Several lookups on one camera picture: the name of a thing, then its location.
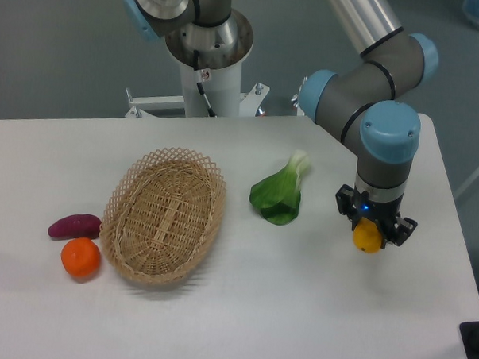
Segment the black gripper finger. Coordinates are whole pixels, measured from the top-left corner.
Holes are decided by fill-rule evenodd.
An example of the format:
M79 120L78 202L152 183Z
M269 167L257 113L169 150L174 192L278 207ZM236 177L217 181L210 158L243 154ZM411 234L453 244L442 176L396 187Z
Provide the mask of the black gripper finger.
M407 217L396 216L380 220L381 248L384 249L388 243L400 247L414 233L416 227L417 221Z
M354 202L355 195L355 189L346 184L343 184L335 195L338 212L339 214L346 216L351 222L352 230L355 229L360 219L358 209Z

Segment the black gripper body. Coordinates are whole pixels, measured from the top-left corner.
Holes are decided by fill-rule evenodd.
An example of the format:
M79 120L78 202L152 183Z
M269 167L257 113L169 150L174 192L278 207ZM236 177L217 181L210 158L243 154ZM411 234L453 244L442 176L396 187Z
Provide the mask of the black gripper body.
M403 195L395 199L380 202L372 199L370 192L359 189L357 185L353 188L353 209L354 214L350 221L352 227L366 218L371 222L375 222L381 229L392 229L397 225L398 217L400 216L400 202L403 200Z

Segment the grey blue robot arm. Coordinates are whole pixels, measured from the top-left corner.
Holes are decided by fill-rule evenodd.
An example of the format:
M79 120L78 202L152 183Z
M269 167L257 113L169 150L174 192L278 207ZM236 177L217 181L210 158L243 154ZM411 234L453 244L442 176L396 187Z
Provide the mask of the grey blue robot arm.
M148 41L164 39L180 66L189 117L239 117L241 64L253 31L231 0L123 0ZM352 224L353 243L372 253L402 245L416 222L400 202L419 147L421 121L397 102L438 68L434 43L408 34L387 0L329 0L363 63L342 76L313 73L299 90L299 107L357 156L353 186L336 194L340 214Z

